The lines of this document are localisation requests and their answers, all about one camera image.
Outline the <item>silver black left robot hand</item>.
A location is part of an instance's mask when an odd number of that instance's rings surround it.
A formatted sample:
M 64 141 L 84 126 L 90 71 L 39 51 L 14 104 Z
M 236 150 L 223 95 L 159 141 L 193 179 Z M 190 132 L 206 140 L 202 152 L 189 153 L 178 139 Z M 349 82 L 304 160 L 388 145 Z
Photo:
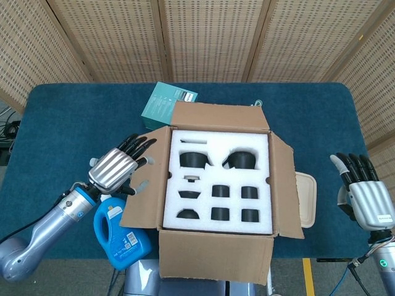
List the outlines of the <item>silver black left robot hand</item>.
M 153 163 L 144 153 L 156 142 L 156 138 L 129 135 L 92 166 L 88 172 L 89 185 L 102 194 L 119 191 L 136 170 Z

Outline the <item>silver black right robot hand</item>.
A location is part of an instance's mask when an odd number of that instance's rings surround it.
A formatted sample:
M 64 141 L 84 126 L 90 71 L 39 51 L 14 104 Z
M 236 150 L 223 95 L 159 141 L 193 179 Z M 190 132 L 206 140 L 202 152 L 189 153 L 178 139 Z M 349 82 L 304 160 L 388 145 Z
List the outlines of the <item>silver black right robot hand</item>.
M 365 155 L 330 155 L 343 185 L 337 206 L 365 231 L 384 231 L 394 227 L 394 205 L 373 163 Z

